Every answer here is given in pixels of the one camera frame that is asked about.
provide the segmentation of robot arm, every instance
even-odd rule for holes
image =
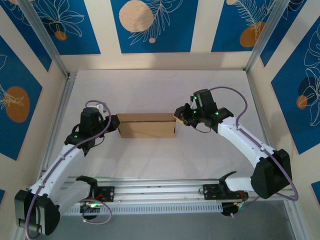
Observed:
[[[266,145],[241,124],[237,124],[236,118],[229,110],[218,109],[208,89],[195,92],[190,100],[190,104],[186,103],[176,109],[174,117],[193,128],[199,123],[204,123],[235,145],[254,168],[253,172],[232,172],[223,176],[220,183],[225,185],[224,187],[232,192],[254,191],[261,198],[267,199],[289,185],[284,174],[266,153],[271,154],[291,178],[290,157],[285,150],[276,151]]]
[[[43,185],[44,179],[46,179],[46,184],[37,194],[29,219],[29,229],[37,233],[50,235],[56,229],[60,216],[70,207],[84,198],[95,198],[97,196],[97,180],[91,177],[80,176],[68,188],[61,188],[70,176],[70,172],[77,165],[87,160],[86,155],[90,149],[95,147],[96,140],[89,140],[80,144],[77,148],[71,149],[82,141],[101,133],[107,127],[109,118],[111,118],[110,125],[99,136],[100,138],[104,138],[105,133],[113,132],[118,128],[120,124],[118,117],[116,115],[104,117],[104,107],[101,104],[83,109],[80,123],[73,128],[71,134],[66,138],[65,146],[63,146],[61,153],[51,167],[28,191],[20,190],[16,194],[14,204],[18,226],[26,226],[28,209],[39,186]]]

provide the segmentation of decorative wallpaper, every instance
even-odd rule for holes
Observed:
[[[320,17],[272,80],[299,154],[320,143]]]
[[[5,192],[4,190],[1,190],[1,189],[0,189],[0,207],[1,207],[2,199],[4,199],[5,193],[6,193],[6,192]]]
[[[320,205],[320,181],[314,182],[311,184],[314,195],[316,199],[318,200],[318,203]]]
[[[290,0],[260,57],[266,66],[307,0]]]
[[[61,55],[100,54],[84,0],[31,1]],[[15,0],[0,0],[7,15],[48,70],[51,59]]]
[[[251,51],[276,2],[225,0],[211,51]]]
[[[198,0],[111,0],[121,52],[190,52]]]
[[[42,86],[0,37],[0,153],[17,160]]]

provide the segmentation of white floor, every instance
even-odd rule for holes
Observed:
[[[217,86],[232,87],[244,94],[248,110],[240,122],[263,140],[248,79],[242,70],[81,70],[50,162],[59,154],[73,126],[80,122],[88,100],[106,102],[112,114],[173,113],[188,103],[194,92]],[[232,91],[219,89],[212,96],[218,108],[228,108],[235,116],[244,108],[242,99]],[[200,133],[179,122],[175,138],[122,139],[117,131],[105,137],[72,177],[216,179],[252,167],[237,148],[214,131]]]

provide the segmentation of gray floor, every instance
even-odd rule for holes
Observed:
[[[283,202],[268,201],[256,202],[234,218],[220,213],[115,215],[105,225],[90,225],[82,222],[80,216],[65,216],[53,234],[39,239],[294,240],[295,237]]]

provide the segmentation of cardboard box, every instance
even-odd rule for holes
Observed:
[[[176,119],[172,113],[117,114],[122,138],[174,138]]]

